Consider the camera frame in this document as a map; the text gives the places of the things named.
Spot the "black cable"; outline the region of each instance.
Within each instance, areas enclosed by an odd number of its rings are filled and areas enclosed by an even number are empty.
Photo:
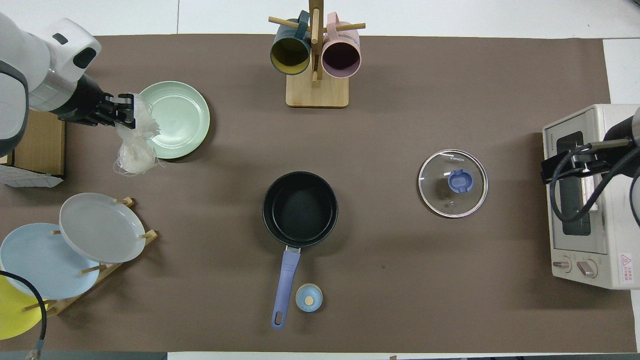
[[[631,187],[629,188],[629,204],[631,204],[631,213],[634,215],[634,219],[636,220],[638,226],[640,226],[640,218],[638,218],[638,214],[636,213],[636,209],[634,208],[634,186],[636,185],[636,181],[640,177],[640,167],[636,171],[634,175],[634,179],[631,181]]]
[[[33,284],[31,284],[27,279],[23,277],[3,270],[0,270],[0,275],[20,281],[22,284],[25,284],[29,288],[29,290],[31,290],[31,292],[33,292],[33,294],[36,296],[36,299],[38,300],[38,306],[40,306],[40,314],[42,315],[42,321],[40,322],[40,340],[44,341],[44,336],[47,334],[47,309],[44,306],[44,301],[42,301],[40,293],[35,288],[35,286],[33,286]]]
[[[590,149],[590,148],[591,148],[591,144],[587,144],[587,145],[577,147],[574,150],[571,150],[565,157],[562,158],[562,160],[554,170],[553,176],[551,177],[551,183],[549,184],[550,186],[549,199],[551,200],[551,208],[554,210],[554,213],[556,214],[558,219],[560,219],[560,221],[562,222],[576,221],[577,219],[583,217],[586,213],[588,213],[589,209],[591,209],[593,204],[596,202],[597,198],[600,196],[605,186],[609,184],[609,181],[611,181],[611,179],[614,176],[620,174],[622,169],[624,169],[628,165],[628,163],[630,163],[640,154],[640,147],[636,147],[635,149],[631,150],[626,155],[624,155],[622,159],[620,159],[620,161],[618,161],[615,165],[613,165],[610,171],[602,177],[600,184],[598,184],[598,186],[595,188],[595,190],[593,191],[593,194],[591,194],[587,202],[585,202],[582,209],[580,209],[576,214],[574,214],[571,217],[564,216],[562,212],[560,212],[560,209],[558,208],[558,205],[556,203],[556,183],[558,181],[558,177],[560,176],[560,171],[574,155],[582,152],[583,150]]]

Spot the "wooden peg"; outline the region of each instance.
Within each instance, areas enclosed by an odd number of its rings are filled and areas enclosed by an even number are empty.
[[[96,270],[104,270],[106,268],[107,268],[107,264],[100,264],[100,265],[94,266],[92,268],[80,270],[80,271],[78,271],[78,275],[84,275],[84,274],[86,274],[88,272],[92,272],[92,271],[96,271]]]
[[[56,302],[56,301],[57,301],[57,300],[43,300],[42,302],[43,302],[45,305],[47,305],[47,304],[51,304],[52,302]],[[37,308],[37,307],[39,307],[39,306],[40,306],[40,305],[38,305],[38,303],[35,303],[35,304],[33,304],[33,305],[29,305],[29,306],[23,307],[23,308],[22,308],[22,312],[29,311],[29,310],[31,310],[31,309],[35,309],[35,308]]]
[[[311,44],[318,43],[318,24],[320,23],[320,9],[315,8],[311,20]]]
[[[156,233],[155,230],[149,230],[145,234],[138,236],[138,238],[140,239],[147,239],[145,242],[145,246],[148,245],[150,242],[154,241],[157,237],[158,237],[158,234]]]
[[[274,24],[289,26],[290,28],[294,28],[294,29],[298,28],[298,23],[297,22],[280,19],[278,17],[269,16],[269,22],[272,22]],[[365,22],[359,22],[357,24],[336,26],[335,30],[336,31],[344,31],[344,30],[358,30],[358,29],[366,29],[366,28],[367,28],[367,24]],[[307,26],[307,31],[311,32],[311,31],[313,31],[313,28],[311,26]],[[326,28],[322,28],[322,32],[326,33]]]
[[[128,208],[130,208],[134,204],[133,199],[128,196],[124,199],[113,199],[113,202],[118,202]]]

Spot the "small blue cap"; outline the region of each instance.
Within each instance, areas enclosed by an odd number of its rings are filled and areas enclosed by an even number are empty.
[[[449,174],[449,188],[454,193],[465,193],[471,191],[474,187],[474,177],[470,172],[461,168],[460,170],[453,170]]]
[[[302,311],[312,313],[322,304],[322,291],[317,285],[306,283],[296,292],[296,304]]]

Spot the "dish rack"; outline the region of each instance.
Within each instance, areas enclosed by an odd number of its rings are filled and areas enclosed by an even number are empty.
[[[131,208],[131,206],[133,206],[135,204],[134,200],[131,197],[125,197],[124,199],[114,199],[114,201],[115,202],[119,202],[121,204],[124,204],[128,208]],[[158,238],[158,234],[156,233],[155,230],[149,230],[144,235],[140,235],[140,237],[145,239],[145,248],[146,248],[147,245],[149,245],[152,241],[154,241],[155,239]],[[79,274],[86,274],[86,273],[92,272],[92,271],[99,271],[98,278],[96,279],[96,281],[93,284],[93,286],[89,290],[87,290],[86,292],[84,292],[84,293],[82,293],[82,294],[80,294],[80,295],[78,295],[76,297],[70,297],[70,298],[61,299],[61,300],[44,300],[44,303],[47,306],[47,317],[56,316],[56,315],[60,314],[64,309],[66,309],[69,305],[71,305],[77,299],[80,299],[80,297],[82,297],[84,294],[86,294],[89,291],[91,291],[91,289],[93,289],[104,278],[106,278],[112,272],[114,272],[118,267],[120,267],[120,265],[122,265],[122,263],[118,263],[118,264],[102,264],[101,263],[101,264],[99,264],[97,266],[94,266],[92,268],[81,270],[79,272]],[[30,305],[30,306],[23,307],[22,311],[25,312],[25,311],[29,311],[29,310],[37,309],[37,308],[38,308],[38,304],[36,303],[36,304]]]

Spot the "pink mug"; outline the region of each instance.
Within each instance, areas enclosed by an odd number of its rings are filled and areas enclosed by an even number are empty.
[[[360,68],[360,35],[358,30],[336,31],[336,26],[349,25],[332,12],[327,16],[321,63],[324,71],[335,78],[353,76]]]

